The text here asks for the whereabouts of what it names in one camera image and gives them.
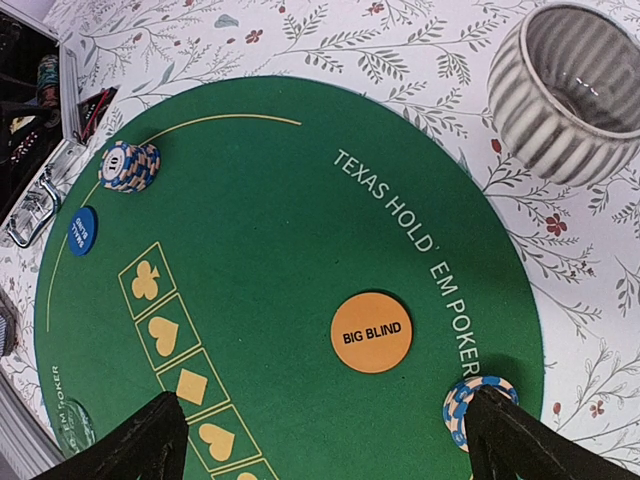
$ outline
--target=green felt surface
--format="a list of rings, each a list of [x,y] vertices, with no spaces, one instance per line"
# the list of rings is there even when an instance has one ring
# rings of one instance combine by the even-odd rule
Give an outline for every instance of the green felt surface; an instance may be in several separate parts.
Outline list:
[[[260,480],[468,478],[468,456],[442,420],[463,365],[477,361],[483,374],[507,378],[533,415],[543,393],[535,304],[489,203],[401,117],[298,79],[191,90],[137,117],[107,147],[224,114],[300,125],[221,118],[160,135],[152,142],[160,173],[131,195],[102,187],[90,195],[101,150],[56,219],[38,283],[36,353],[65,453],[73,451],[65,402],[84,407],[99,439],[175,389],[186,369],[207,378],[201,405],[181,400],[192,423],[188,480],[212,472],[222,480],[243,472]],[[359,164],[338,161],[340,149]],[[360,164],[368,171],[358,177]],[[65,235],[85,199],[98,214],[98,238],[74,257]],[[402,206],[395,215],[394,205]],[[410,235],[430,235],[433,246],[421,252]],[[143,260],[160,275],[153,301],[131,293]],[[449,273],[433,270],[442,262]],[[330,339],[341,303],[369,290],[400,299],[414,331],[402,363],[374,375],[345,366]],[[447,308],[460,300],[470,324]],[[149,334],[158,316],[179,325],[169,357]],[[464,338],[475,343],[460,347]],[[461,349],[474,347],[478,358],[461,360]],[[236,435],[228,460],[208,454],[198,435],[206,423]]]

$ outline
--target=floral tablecloth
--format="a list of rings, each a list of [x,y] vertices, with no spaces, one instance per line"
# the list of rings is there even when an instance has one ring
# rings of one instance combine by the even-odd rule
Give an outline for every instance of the floral tablecloth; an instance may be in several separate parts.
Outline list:
[[[58,0],[45,23],[78,54],[81,96],[119,87],[62,189],[127,121],[207,82],[292,75],[366,95],[442,145],[503,220],[540,314],[542,420],[640,473],[640,161],[591,188],[549,184],[501,145],[487,109],[493,53],[541,3]],[[584,3],[640,32],[637,0]],[[21,314],[19,347],[2,368],[44,425],[33,302],[47,235],[28,250],[0,249],[0,287]]]

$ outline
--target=cup rim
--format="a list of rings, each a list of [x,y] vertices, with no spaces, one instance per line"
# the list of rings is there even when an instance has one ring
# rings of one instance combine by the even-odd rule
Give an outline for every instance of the cup rim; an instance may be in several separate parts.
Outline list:
[[[551,105],[553,105],[556,108],[556,110],[558,110],[569,121],[577,124],[578,126],[580,126],[583,129],[587,130],[589,133],[591,133],[593,135],[598,135],[600,137],[605,137],[605,138],[609,138],[609,139],[616,139],[616,140],[631,140],[631,139],[635,139],[635,138],[639,137],[640,136],[640,128],[637,128],[637,129],[632,130],[630,132],[611,132],[611,131],[608,131],[608,130],[603,130],[603,129],[598,128],[598,127],[594,127],[593,125],[585,122],[581,118],[579,118],[576,115],[574,115],[573,113],[571,113],[571,111],[569,111],[569,109],[567,107],[562,105],[562,103],[560,103],[558,101],[558,99],[556,99],[553,95],[551,95],[551,92],[549,92],[548,88],[544,85],[544,83],[542,82],[542,80],[538,76],[538,73],[536,72],[536,70],[535,70],[535,68],[533,66],[533,63],[531,62],[531,57],[529,56],[529,48],[528,48],[528,45],[527,45],[527,33],[529,31],[529,25],[533,21],[533,19],[538,17],[542,12],[546,12],[548,10],[557,10],[557,9],[560,9],[560,8],[572,8],[572,9],[575,9],[575,10],[583,10],[585,12],[588,12],[588,13],[591,13],[593,15],[596,15],[597,17],[599,17],[600,19],[602,19],[602,20],[604,20],[606,22],[609,22],[620,33],[622,33],[629,40],[629,42],[632,45],[635,46],[635,48],[640,53],[640,43],[633,36],[631,36],[629,34],[629,32],[620,23],[618,23],[613,18],[603,14],[602,12],[600,12],[600,11],[594,9],[594,8],[587,7],[587,6],[584,6],[582,4],[575,3],[575,2],[554,2],[554,3],[551,3],[551,4],[542,5],[540,7],[535,8],[531,12],[529,12],[529,14],[522,21],[522,25],[520,27],[520,32],[519,32],[519,40],[520,40],[519,48],[520,48],[520,51],[522,52],[522,56],[524,58],[524,63],[526,65],[526,67],[527,67],[527,70],[528,70],[529,74],[531,75],[531,77],[533,78],[535,84],[538,86],[538,88],[542,92],[542,95],[544,96],[544,98]]]

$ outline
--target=orange disc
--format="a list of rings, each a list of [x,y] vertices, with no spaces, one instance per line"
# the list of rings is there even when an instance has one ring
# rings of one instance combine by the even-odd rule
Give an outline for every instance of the orange disc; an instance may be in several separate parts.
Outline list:
[[[361,293],[344,302],[331,324],[331,343],[347,366],[362,373],[391,370],[407,355],[413,328],[405,308],[389,295]]]

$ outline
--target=blue disc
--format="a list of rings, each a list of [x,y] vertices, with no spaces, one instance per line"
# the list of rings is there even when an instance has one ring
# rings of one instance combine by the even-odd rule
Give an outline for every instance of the blue disc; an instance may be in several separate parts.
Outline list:
[[[98,234],[98,216],[91,207],[78,210],[69,225],[69,247],[71,253],[82,257],[89,253]]]

